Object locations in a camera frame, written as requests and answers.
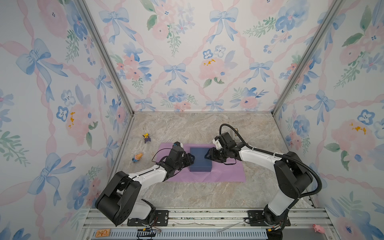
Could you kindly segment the dark blue gift box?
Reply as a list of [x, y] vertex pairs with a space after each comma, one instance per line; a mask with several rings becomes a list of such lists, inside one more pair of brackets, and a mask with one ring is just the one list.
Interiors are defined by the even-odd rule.
[[190, 166], [191, 172], [211, 172], [212, 161], [206, 159], [210, 148], [190, 148], [190, 153], [195, 157], [194, 163]]

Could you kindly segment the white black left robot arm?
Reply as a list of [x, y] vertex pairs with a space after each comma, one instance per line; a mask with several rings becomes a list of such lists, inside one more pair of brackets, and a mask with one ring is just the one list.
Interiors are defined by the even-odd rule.
[[141, 192], [174, 177], [194, 161], [192, 154], [174, 144], [170, 153], [149, 169], [133, 174], [117, 172], [97, 198], [95, 207], [116, 227], [126, 220], [152, 226], [156, 218], [156, 207], [142, 199]]

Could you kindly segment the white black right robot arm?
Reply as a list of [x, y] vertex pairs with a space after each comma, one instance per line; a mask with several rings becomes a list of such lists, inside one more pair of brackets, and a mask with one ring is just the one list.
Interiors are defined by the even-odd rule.
[[225, 164], [227, 159], [249, 162], [273, 171], [279, 190], [266, 205], [258, 218], [249, 218], [248, 223], [262, 221], [266, 226], [283, 225], [287, 222], [289, 210], [300, 198], [316, 194], [322, 189], [316, 172], [305, 165], [293, 152], [287, 154], [248, 147], [239, 144], [233, 148], [216, 145], [210, 148], [205, 158]]

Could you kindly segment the purple pink wrapping paper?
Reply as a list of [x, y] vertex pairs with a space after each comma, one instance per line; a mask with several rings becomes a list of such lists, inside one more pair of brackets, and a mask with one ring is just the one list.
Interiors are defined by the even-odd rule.
[[[161, 143], [159, 153], [155, 157], [158, 162], [162, 157], [169, 155], [173, 143]], [[184, 150], [189, 153], [190, 148], [211, 148], [213, 144], [184, 144]], [[246, 175], [243, 163], [237, 161], [235, 165], [224, 165], [212, 162], [211, 172], [190, 172], [189, 168], [183, 169], [180, 174], [167, 180], [176, 183], [226, 183], [226, 182], [246, 182]]]

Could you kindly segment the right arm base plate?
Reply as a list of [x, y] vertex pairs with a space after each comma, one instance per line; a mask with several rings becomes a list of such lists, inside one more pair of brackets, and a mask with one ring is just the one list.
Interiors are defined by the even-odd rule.
[[244, 221], [252, 227], [277, 228], [283, 225], [291, 226], [288, 213], [289, 210], [285, 210], [280, 216], [276, 216], [272, 212], [266, 212], [264, 210], [249, 210], [247, 211], [248, 216], [244, 218]]

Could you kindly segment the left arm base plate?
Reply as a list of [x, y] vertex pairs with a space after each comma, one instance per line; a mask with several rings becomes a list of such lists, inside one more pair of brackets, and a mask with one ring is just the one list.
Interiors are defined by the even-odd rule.
[[149, 216], [144, 219], [128, 219], [127, 226], [129, 227], [166, 227], [169, 222], [168, 210], [154, 210]]

